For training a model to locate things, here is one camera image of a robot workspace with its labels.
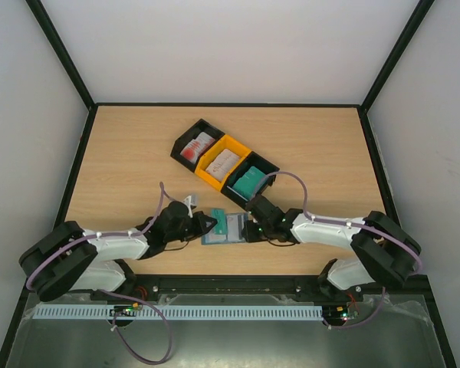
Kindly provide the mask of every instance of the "metal edge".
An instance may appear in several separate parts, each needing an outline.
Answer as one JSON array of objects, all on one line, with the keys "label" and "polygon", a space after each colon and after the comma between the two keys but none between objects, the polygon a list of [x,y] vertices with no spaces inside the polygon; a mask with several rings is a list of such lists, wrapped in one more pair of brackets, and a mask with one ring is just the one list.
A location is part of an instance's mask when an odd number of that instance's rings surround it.
[{"label": "metal edge", "polygon": [[206,102],[99,102],[98,106],[131,107],[331,107],[358,108],[354,103],[206,103]]},{"label": "metal edge", "polygon": [[[317,275],[180,275],[180,274],[138,274],[136,285],[144,286],[151,301],[160,294],[286,294],[299,301],[313,301],[316,305],[329,305],[349,301],[337,298],[332,301],[318,292]],[[363,291],[381,294],[379,284],[365,285]],[[389,291],[391,294],[421,294],[426,300],[434,300],[427,276],[410,277],[404,288]]]},{"label": "metal edge", "polygon": [[392,192],[390,191],[389,181],[386,178],[383,163],[380,158],[380,152],[371,129],[370,120],[368,119],[366,112],[364,112],[361,108],[358,109],[358,116],[360,117],[361,128],[363,129],[363,134],[365,136],[366,146],[368,147],[368,152],[370,153],[370,159],[373,171],[375,172],[376,182],[378,183],[378,189],[380,191],[380,195],[382,196],[385,213],[396,224],[400,224],[399,216],[397,215],[397,210],[393,202]]},{"label": "metal edge", "polygon": [[380,94],[383,85],[389,79],[393,69],[399,62],[400,57],[403,55],[404,51],[409,45],[409,42],[412,40],[412,37],[414,37],[416,34],[416,31],[421,25],[422,20],[428,14],[429,9],[434,2],[435,0],[419,0],[417,6],[414,8],[414,11],[406,23],[406,26],[402,30],[402,33],[397,39],[397,42],[394,44],[388,58],[385,60],[385,64],[383,64],[382,69],[380,69],[380,72],[376,76],[376,79],[370,88],[370,91],[361,104],[361,108],[363,111],[365,111],[365,113],[368,113],[372,107],[375,99]]},{"label": "metal edge", "polygon": [[34,14],[34,16],[36,17],[36,20],[38,21],[38,24],[41,26],[44,35],[48,39],[58,59],[63,65],[63,68],[66,70],[68,77],[70,77],[71,79],[71,82],[77,89],[77,92],[80,95],[80,98],[84,102],[85,106],[87,107],[87,109],[94,107],[94,100],[92,99],[92,96],[90,95],[87,86],[82,80],[82,77],[78,73],[77,67],[75,67],[73,60],[71,60],[67,48],[64,46],[63,41],[61,40],[60,35],[56,31],[53,22],[49,18],[49,15],[46,12],[46,9],[44,8],[41,0],[25,0],[25,2],[28,3],[29,8],[32,11],[32,14]]},{"label": "metal edge", "polygon": [[89,111],[87,115],[87,120],[85,122],[84,131],[80,142],[78,143],[77,153],[75,154],[74,162],[71,167],[70,175],[68,176],[67,185],[65,187],[63,197],[61,199],[60,208],[58,209],[58,214],[56,220],[54,221],[54,227],[57,227],[62,222],[64,222],[68,207],[70,205],[71,196],[74,193],[75,184],[77,183],[78,173],[80,172],[80,167],[84,159],[85,150],[87,149],[87,144],[90,138],[90,132],[94,126],[95,116],[97,114],[97,105]]},{"label": "metal edge", "polygon": [[12,346],[14,345],[15,335],[17,334],[18,327],[21,324],[22,314],[24,313],[25,305],[27,304],[28,295],[28,291],[23,289],[19,296],[17,305],[15,306],[10,324],[8,325],[7,333],[5,334],[5,339],[2,343],[2,348],[0,349],[0,368],[5,368],[7,365],[10,352],[12,351]]},{"label": "metal edge", "polygon": [[439,347],[442,351],[443,360],[445,361],[446,368],[456,368],[457,363],[455,362],[455,357],[453,356],[452,348],[448,337],[446,336],[445,328],[443,327],[442,318],[439,315],[438,307],[436,306],[435,299],[432,301],[426,301],[428,307],[429,316],[431,321],[435,325],[436,338],[438,339]]}]

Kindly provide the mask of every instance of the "green object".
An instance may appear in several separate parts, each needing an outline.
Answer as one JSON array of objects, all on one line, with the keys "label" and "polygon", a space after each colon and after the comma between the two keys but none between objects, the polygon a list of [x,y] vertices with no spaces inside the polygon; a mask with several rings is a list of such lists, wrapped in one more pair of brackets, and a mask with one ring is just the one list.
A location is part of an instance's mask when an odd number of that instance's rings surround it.
[{"label": "green object", "polygon": [[249,170],[237,180],[232,189],[234,189],[245,199],[249,200],[252,196],[252,193],[257,191],[256,185],[259,184],[264,176],[265,174],[261,170],[255,166],[251,166]]},{"label": "green object", "polygon": [[223,209],[212,209],[212,217],[217,221],[213,228],[214,233],[217,235],[227,235],[228,228],[225,211]]}]

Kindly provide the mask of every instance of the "small box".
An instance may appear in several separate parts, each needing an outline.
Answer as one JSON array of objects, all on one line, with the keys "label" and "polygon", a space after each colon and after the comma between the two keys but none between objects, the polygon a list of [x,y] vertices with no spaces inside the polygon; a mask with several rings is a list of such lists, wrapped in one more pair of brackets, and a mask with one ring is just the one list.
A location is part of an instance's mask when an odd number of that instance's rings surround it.
[{"label": "small box", "polygon": [[[246,159],[242,161],[242,163],[232,172],[232,174],[228,176],[221,192],[224,196],[230,198],[243,209],[245,209],[245,205],[247,204],[248,199],[239,195],[234,189],[232,189],[232,187],[234,184],[236,184],[237,180],[239,180],[241,177],[243,177],[243,175],[246,174],[247,171],[249,171],[251,167],[259,169],[264,174],[279,171],[279,167],[270,163],[264,157],[259,156],[256,152],[251,152],[246,157]],[[272,186],[275,180],[276,176],[267,178],[257,193],[262,193],[268,186]]]},{"label": "small box", "polygon": [[[209,164],[213,162],[217,155],[219,155],[225,148],[232,151],[235,155],[239,156],[240,160],[230,169],[230,171],[227,172],[223,180],[219,182],[213,176],[208,174],[205,170],[209,166]],[[233,173],[235,168],[238,167],[238,165],[240,165],[250,153],[251,150],[249,148],[247,148],[231,136],[225,134],[217,142],[213,143],[213,145],[208,150],[206,150],[206,153],[200,157],[194,173],[201,179],[208,182],[213,188],[220,191],[223,187],[223,184],[225,184],[225,181],[228,178],[228,176],[231,173]]]},{"label": "small box", "polygon": [[[215,139],[215,142],[210,144],[208,147],[206,147],[204,151],[202,151],[195,163],[191,163],[189,160],[187,160],[184,156],[181,155],[181,152],[182,150],[184,150],[184,147],[186,147],[187,144],[191,142],[191,140],[195,140],[200,133],[208,134],[209,136]],[[176,140],[176,142],[174,143],[174,147],[172,148],[172,152],[170,153],[170,156],[176,161],[179,161],[181,164],[183,164],[187,169],[191,170],[192,172],[195,172],[201,157],[205,154],[205,152],[208,152],[208,150],[210,150],[212,146],[215,145],[215,143],[217,143],[218,140],[222,138],[224,135],[225,134],[221,130],[216,129],[213,125],[204,121],[203,119],[199,119],[196,124],[191,126],[183,135],[181,135]]]}]

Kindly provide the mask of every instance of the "white cable tray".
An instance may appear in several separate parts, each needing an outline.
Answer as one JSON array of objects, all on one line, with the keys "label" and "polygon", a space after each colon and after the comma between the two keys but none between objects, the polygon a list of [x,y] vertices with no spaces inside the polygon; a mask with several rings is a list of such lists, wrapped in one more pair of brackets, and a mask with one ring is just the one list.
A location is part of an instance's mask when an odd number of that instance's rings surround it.
[{"label": "white cable tray", "polygon": [[[322,307],[314,306],[179,306],[157,307],[168,320],[322,320]],[[40,304],[35,320],[106,320],[113,315],[113,305]],[[159,320],[151,308],[130,312],[119,320]]]}]

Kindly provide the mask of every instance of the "teal package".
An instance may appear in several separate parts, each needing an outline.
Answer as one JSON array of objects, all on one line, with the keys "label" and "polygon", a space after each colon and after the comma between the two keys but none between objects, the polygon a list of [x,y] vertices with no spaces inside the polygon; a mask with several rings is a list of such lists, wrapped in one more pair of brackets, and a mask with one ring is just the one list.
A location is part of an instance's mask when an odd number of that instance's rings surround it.
[{"label": "teal package", "polygon": [[213,228],[214,233],[217,235],[227,235],[227,218],[225,216],[225,210],[223,209],[212,209],[212,217],[216,219],[216,225]]},{"label": "teal package", "polygon": [[254,191],[257,191],[256,186],[259,184],[265,174],[255,166],[251,166],[249,170],[237,180],[233,185],[233,189],[242,197],[249,200]]},{"label": "teal package", "polygon": [[220,245],[220,244],[233,244],[245,243],[243,235],[245,222],[248,220],[247,212],[228,213],[225,215],[228,234],[218,235],[212,228],[208,234],[201,237],[201,244],[203,245]]}]

